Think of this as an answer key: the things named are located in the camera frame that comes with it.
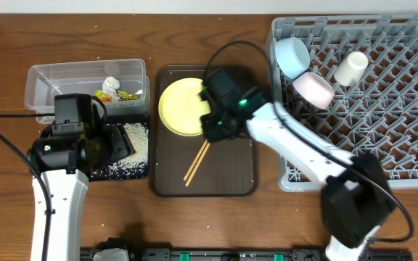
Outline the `green orange snack wrapper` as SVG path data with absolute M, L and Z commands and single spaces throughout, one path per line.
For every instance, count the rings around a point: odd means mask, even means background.
M 96 90 L 94 95 L 98 97 L 102 102 L 124 102 L 124 101 L 133 101 L 139 99 L 142 94 L 131 94 L 126 91 L 116 91 L 115 94 L 106 94 L 101 90 Z

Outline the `yellow plate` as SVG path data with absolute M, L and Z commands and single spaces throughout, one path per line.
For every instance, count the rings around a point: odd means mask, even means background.
M 170 84 L 158 102 L 158 112 L 165 127 L 180 136 L 203 133 L 200 117 L 210 113 L 210 105 L 203 101 L 202 79 L 183 78 Z

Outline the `white tissue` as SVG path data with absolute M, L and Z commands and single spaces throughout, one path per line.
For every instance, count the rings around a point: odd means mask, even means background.
M 102 84 L 102 92 L 104 95 L 110 96 L 114 102 L 120 100 L 118 95 L 118 89 L 120 88 L 120 81 L 116 78 L 109 76 Z

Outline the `blue bowl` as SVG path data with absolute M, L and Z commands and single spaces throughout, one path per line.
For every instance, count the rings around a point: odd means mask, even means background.
M 279 40 L 274 49 L 276 63 L 287 78 L 296 79 L 309 68 L 309 53 L 299 38 Z

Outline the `pale green cup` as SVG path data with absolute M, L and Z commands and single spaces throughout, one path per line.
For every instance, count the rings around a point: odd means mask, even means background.
M 339 64 L 334 78 L 342 86 L 352 86 L 360 81 L 368 65 L 369 60 L 364 53 L 353 51 Z

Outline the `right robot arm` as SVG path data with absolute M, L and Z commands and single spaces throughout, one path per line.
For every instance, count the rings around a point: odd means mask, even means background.
M 256 87 L 205 86 L 201 117 L 211 143 L 246 133 L 297 167 L 321 192 L 321 218 L 331 235 L 329 260 L 359 260 L 376 232 L 399 206 L 372 154 L 356 156 L 319 138 Z

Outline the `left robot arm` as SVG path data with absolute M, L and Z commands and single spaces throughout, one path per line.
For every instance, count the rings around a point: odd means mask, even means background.
M 51 125 L 29 152 L 38 176 L 32 182 L 35 220 L 32 260 L 79 260 L 81 217 L 89 177 L 134 153 L 122 125 Z

